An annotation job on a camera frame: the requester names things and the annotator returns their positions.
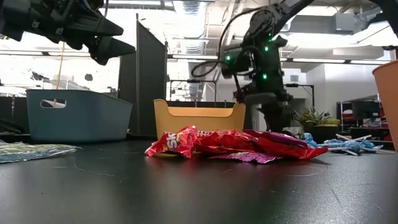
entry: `orange bin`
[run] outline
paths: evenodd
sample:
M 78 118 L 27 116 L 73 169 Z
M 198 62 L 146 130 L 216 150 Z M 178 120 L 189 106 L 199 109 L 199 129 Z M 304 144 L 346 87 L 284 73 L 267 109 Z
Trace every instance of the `orange bin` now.
M 188 125 L 199 131 L 243 130 L 246 106 L 236 103 L 233 108 L 169 107 L 164 100 L 154 100 L 157 139 L 165 131 L 176 133 Z
M 394 148 L 398 151 L 398 60 L 373 70 Z

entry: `teal storage basket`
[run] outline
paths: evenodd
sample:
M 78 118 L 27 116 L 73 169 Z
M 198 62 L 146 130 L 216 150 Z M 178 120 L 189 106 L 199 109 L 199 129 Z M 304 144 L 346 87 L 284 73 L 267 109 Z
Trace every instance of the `teal storage basket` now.
M 126 138 L 132 104 L 86 90 L 27 90 L 30 136 L 38 142 L 91 143 Z M 58 102 L 54 108 L 53 99 Z

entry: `duct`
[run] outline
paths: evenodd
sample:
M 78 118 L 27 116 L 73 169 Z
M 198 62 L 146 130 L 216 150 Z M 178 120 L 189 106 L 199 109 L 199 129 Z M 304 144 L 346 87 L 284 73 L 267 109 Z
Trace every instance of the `duct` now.
M 173 1 L 173 4 L 179 21 L 179 31 L 182 32 L 182 36 L 184 36 L 185 39 L 198 39 L 198 41 L 181 41 L 180 46 L 182 54 L 203 54 L 205 52 L 205 42 L 201 39 L 205 37 L 206 10 L 208 3 L 201 1 Z M 189 73 L 190 79 L 193 79 L 190 71 L 195 65 L 195 63 L 188 63 L 187 72 Z M 203 91 L 204 86 L 195 85 L 195 88 L 189 88 L 187 98 L 191 100 L 200 100 L 198 99 L 198 94 Z

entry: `chip bag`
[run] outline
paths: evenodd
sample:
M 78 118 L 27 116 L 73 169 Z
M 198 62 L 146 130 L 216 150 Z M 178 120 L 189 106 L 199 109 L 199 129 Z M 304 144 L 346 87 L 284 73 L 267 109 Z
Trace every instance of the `chip bag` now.
M 198 140 L 198 130 L 187 126 L 178 133 L 164 133 L 160 140 L 153 143 L 145 154 L 153 156 L 159 153 L 179 154 L 186 158 L 192 157 L 194 143 Z

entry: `black table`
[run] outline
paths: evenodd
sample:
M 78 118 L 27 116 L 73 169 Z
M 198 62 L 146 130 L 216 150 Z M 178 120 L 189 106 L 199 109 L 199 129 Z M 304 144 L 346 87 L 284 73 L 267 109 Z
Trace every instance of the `black table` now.
M 0 165 L 0 223 L 398 223 L 398 156 L 254 165 L 145 157 L 148 141 Z

